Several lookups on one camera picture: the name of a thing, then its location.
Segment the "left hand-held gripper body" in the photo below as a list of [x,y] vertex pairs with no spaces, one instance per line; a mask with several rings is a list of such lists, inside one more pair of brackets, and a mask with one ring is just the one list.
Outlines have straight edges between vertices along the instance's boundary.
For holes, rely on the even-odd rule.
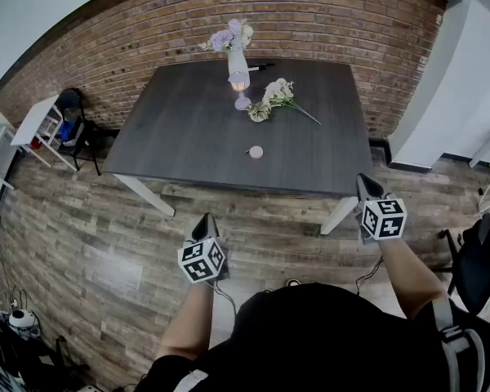
[[229,276],[226,250],[217,238],[188,243],[177,251],[177,263],[191,283],[214,283]]

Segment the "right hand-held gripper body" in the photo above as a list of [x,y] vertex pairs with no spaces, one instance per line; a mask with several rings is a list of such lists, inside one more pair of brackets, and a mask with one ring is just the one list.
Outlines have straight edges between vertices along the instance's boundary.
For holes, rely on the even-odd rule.
[[382,198],[358,195],[356,221],[363,244],[401,238],[408,217],[404,202],[395,194]]

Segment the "person's left forearm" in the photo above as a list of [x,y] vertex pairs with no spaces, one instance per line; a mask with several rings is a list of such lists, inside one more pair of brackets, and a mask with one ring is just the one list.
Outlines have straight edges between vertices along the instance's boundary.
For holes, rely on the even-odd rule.
[[168,324],[160,343],[157,358],[176,355],[195,360],[205,353],[212,331],[214,291],[205,283],[192,284]]

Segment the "person's right forearm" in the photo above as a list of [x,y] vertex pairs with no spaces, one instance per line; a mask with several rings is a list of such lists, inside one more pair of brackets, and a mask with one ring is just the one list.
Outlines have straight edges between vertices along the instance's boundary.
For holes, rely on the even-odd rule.
[[399,306],[408,319],[414,319],[428,303],[448,298],[438,277],[401,238],[377,244]]

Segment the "white table leg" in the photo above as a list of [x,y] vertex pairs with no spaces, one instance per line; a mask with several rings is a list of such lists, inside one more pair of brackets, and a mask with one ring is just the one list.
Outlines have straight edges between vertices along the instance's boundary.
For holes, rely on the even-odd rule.
[[173,207],[164,202],[157,194],[155,194],[137,178],[120,174],[114,174],[114,176],[164,215],[175,215],[176,210]]
[[342,198],[321,225],[320,234],[330,234],[356,208],[357,204],[357,197]]

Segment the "black office chair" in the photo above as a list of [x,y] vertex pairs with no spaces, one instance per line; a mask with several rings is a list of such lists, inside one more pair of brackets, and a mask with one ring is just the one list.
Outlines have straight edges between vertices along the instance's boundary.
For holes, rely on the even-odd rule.
[[440,231],[438,238],[447,239],[452,265],[435,271],[450,273],[448,292],[457,291],[466,310],[479,314],[490,298],[490,213],[463,231],[457,240],[447,229]]

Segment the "loose pink flower bouquet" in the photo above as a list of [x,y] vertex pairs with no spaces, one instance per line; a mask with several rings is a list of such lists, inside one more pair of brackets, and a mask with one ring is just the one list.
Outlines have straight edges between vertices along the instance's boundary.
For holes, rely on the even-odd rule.
[[265,93],[261,101],[247,106],[248,117],[254,123],[262,123],[269,118],[273,109],[287,107],[298,111],[320,125],[320,121],[306,112],[294,101],[292,90],[293,82],[289,82],[285,78],[278,78],[276,81],[271,82],[265,88]]

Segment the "person's black shirt torso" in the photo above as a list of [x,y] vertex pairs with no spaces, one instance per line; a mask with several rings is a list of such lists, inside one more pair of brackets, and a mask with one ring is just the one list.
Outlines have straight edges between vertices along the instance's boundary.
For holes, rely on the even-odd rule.
[[157,359],[135,392],[450,392],[445,345],[430,305],[409,320],[307,283],[257,293],[228,340]]

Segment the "purple lantern lamp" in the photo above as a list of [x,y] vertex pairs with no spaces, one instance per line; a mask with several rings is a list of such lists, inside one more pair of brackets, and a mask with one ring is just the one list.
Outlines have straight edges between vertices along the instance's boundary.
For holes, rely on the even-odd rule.
[[234,91],[238,93],[238,99],[234,102],[237,110],[247,110],[251,100],[245,96],[245,91],[250,85],[248,75],[244,72],[234,72],[229,75],[229,83]]

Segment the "black folding chair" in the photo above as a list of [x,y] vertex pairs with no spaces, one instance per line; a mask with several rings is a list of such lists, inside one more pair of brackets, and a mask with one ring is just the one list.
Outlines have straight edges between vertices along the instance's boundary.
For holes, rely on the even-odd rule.
[[59,94],[56,106],[64,115],[64,121],[68,121],[73,125],[69,140],[66,142],[60,140],[58,152],[70,156],[74,165],[79,169],[78,155],[84,147],[87,147],[91,153],[91,161],[95,165],[96,173],[100,176],[95,145],[104,138],[116,138],[119,130],[106,129],[98,126],[93,120],[86,119],[83,96],[77,88],[63,90]]

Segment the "white ceramic vase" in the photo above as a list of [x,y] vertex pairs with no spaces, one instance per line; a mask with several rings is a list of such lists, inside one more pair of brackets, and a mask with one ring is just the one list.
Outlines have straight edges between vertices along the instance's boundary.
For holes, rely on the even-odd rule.
[[249,70],[247,61],[243,54],[242,48],[233,49],[228,52],[228,70],[229,75],[235,73],[241,73],[245,77],[247,83],[250,82]]

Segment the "white round robot toy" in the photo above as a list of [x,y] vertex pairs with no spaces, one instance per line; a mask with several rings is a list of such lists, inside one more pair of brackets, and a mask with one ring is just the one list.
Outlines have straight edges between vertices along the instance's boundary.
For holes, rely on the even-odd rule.
[[31,310],[14,310],[8,317],[8,325],[24,340],[41,336],[38,317]]

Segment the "purple artificial flower bouquet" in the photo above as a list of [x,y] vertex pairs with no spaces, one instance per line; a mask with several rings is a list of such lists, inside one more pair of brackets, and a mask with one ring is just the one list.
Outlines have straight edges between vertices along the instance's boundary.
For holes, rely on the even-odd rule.
[[202,51],[226,52],[244,50],[252,40],[254,29],[245,20],[232,19],[227,28],[214,33],[198,44]]

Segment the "white shelf rack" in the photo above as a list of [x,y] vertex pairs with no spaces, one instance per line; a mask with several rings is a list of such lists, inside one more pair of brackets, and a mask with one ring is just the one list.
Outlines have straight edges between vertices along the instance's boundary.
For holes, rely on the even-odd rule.
[[32,154],[46,166],[52,167],[46,159],[36,154],[35,150],[30,147],[32,140],[36,138],[68,168],[76,172],[78,170],[77,167],[66,160],[57,149],[51,146],[51,143],[56,137],[56,133],[64,122],[64,115],[56,106],[58,98],[59,96],[52,96],[31,107],[13,136],[11,146]]

